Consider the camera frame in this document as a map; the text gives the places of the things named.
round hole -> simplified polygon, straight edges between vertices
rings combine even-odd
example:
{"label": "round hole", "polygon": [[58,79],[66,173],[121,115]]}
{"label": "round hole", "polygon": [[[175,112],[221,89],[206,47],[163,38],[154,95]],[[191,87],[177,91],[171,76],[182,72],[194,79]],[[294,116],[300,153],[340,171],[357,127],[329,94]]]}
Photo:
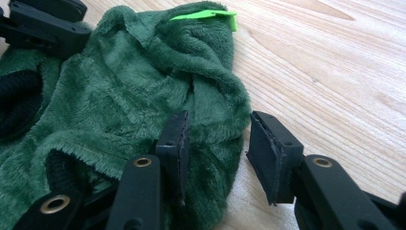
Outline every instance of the round hole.
{"label": "round hole", "polygon": [[139,218],[131,219],[125,223],[123,229],[124,230],[140,230],[142,223],[143,222]]}
{"label": "round hole", "polygon": [[140,158],[140,159],[136,160],[134,162],[134,165],[136,167],[146,167],[146,166],[150,165],[151,162],[152,162],[151,159],[144,157],[144,158]]}
{"label": "round hole", "polygon": [[71,202],[67,195],[56,195],[42,203],[40,211],[43,214],[54,214],[64,209]]}
{"label": "round hole", "polygon": [[332,163],[325,158],[314,158],[313,163],[323,168],[330,168]]}
{"label": "round hole", "polygon": [[375,224],[367,221],[367,220],[363,220],[360,219],[358,220],[358,227],[360,227],[363,230],[378,230],[378,228],[375,226]]}
{"label": "round hole", "polygon": [[62,199],[56,199],[56,200],[53,200],[51,203],[48,204],[48,208],[51,208],[51,209],[57,208],[62,204],[63,204]]}

black mechanical part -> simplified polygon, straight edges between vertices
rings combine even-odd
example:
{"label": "black mechanical part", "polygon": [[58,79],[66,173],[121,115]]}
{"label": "black mechanical part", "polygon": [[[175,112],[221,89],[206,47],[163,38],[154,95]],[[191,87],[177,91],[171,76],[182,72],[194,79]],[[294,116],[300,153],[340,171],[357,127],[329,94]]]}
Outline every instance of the black mechanical part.
{"label": "black mechanical part", "polygon": [[395,205],[360,190],[336,161],[322,155],[304,157],[302,145],[283,154],[283,143],[299,146],[297,139],[268,114],[253,112],[251,119],[248,159],[269,204],[283,202],[279,193],[289,194],[284,201],[297,198],[295,216],[301,230],[406,229],[406,193]]}
{"label": "black mechanical part", "polygon": [[18,2],[69,22],[83,20],[87,11],[87,7],[79,0],[11,0],[9,5]]}
{"label": "black mechanical part", "polygon": [[168,118],[155,146],[163,170],[165,202],[185,204],[189,145],[189,112],[182,111]]}
{"label": "black mechanical part", "polygon": [[125,165],[106,229],[163,229],[162,199],[159,158],[146,154],[130,159]]}
{"label": "black mechanical part", "polygon": [[112,185],[83,201],[82,214],[84,220],[80,229],[100,230],[105,228],[117,188],[117,185]]}
{"label": "black mechanical part", "polygon": [[[53,2],[60,4],[70,1]],[[87,28],[18,1],[10,3],[10,10],[10,18],[4,17],[1,10],[0,36],[17,48],[37,49],[66,59],[84,48],[91,33]]]}
{"label": "black mechanical part", "polygon": [[[380,229],[394,227],[362,192],[344,169],[331,158],[309,155],[301,166],[301,177],[322,228]],[[295,191],[301,203],[301,191]]]}
{"label": "black mechanical part", "polygon": [[253,166],[269,204],[293,203],[290,189],[292,169],[304,159],[304,146],[275,117],[251,114],[248,160]]}
{"label": "black mechanical part", "polygon": [[81,205],[82,196],[79,192],[51,193],[37,200],[13,229],[79,229]]}

wooden surface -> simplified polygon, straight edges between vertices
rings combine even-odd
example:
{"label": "wooden surface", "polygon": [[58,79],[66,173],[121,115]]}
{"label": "wooden surface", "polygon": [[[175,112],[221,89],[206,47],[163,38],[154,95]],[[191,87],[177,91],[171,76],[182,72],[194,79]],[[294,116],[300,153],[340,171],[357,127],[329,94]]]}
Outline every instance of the wooden surface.
{"label": "wooden surface", "polygon": [[[191,1],[83,2],[85,21],[95,26],[113,6],[143,12]],[[362,189],[398,202],[406,191],[406,3],[219,2],[238,12],[234,72],[253,109],[282,121],[305,154],[336,159]],[[298,228],[293,205],[267,205],[245,154],[228,203],[216,229]]]}

black plastic part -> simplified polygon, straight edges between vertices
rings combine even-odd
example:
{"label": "black plastic part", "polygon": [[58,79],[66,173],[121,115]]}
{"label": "black plastic part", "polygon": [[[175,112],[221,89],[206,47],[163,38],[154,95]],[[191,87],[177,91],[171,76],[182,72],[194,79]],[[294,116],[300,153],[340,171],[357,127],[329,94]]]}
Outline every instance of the black plastic part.
{"label": "black plastic part", "polygon": [[[322,229],[395,229],[333,159],[309,155],[301,166],[301,172]],[[298,194],[297,203],[301,203],[301,200],[301,195]],[[311,229],[302,225],[303,222],[299,219],[298,223],[301,229]]]}
{"label": "black plastic part", "polygon": [[110,215],[111,206],[117,193],[117,187],[116,185],[112,185],[84,200],[84,222],[80,229],[100,230],[105,228]]}
{"label": "black plastic part", "polygon": [[189,112],[168,118],[155,146],[165,179],[165,202],[184,204],[189,163]]}
{"label": "black plastic part", "polygon": [[82,196],[78,192],[52,193],[37,200],[15,224],[14,230],[79,229]]}
{"label": "black plastic part", "polygon": [[376,195],[366,194],[379,211],[390,220],[397,229],[406,229],[406,193],[403,193],[398,205]]}
{"label": "black plastic part", "polygon": [[322,221],[316,212],[304,206],[301,202],[295,203],[295,217],[301,230],[321,230]]}
{"label": "black plastic part", "polygon": [[266,193],[268,203],[293,203],[292,169],[304,160],[304,146],[275,117],[251,114],[248,160]]}
{"label": "black plastic part", "polygon": [[79,0],[11,0],[10,5],[16,2],[69,22],[81,21],[87,11],[87,7]]}
{"label": "black plastic part", "polygon": [[130,159],[124,168],[107,230],[163,229],[161,163],[154,155]]}
{"label": "black plastic part", "polygon": [[20,48],[35,48],[59,58],[68,58],[83,49],[91,33],[87,28],[23,3],[13,2],[10,10],[10,20],[19,29],[28,31],[23,36],[6,37],[6,42]]}

fuzzy green material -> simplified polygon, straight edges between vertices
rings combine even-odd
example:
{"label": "fuzzy green material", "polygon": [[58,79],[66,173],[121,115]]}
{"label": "fuzzy green material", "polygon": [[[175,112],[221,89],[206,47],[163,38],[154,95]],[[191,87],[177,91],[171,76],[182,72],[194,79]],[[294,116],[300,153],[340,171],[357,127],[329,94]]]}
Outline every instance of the fuzzy green material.
{"label": "fuzzy green material", "polygon": [[0,144],[0,229],[50,192],[52,150],[120,178],[126,160],[148,153],[167,118],[182,110],[191,113],[186,205],[167,208],[166,227],[211,229],[221,221],[251,108],[231,72],[229,18],[169,21],[203,10],[225,9],[211,2],[140,13],[114,8],[57,75],[58,60],[39,52],[3,56],[1,74],[42,63],[46,108],[28,133]]}

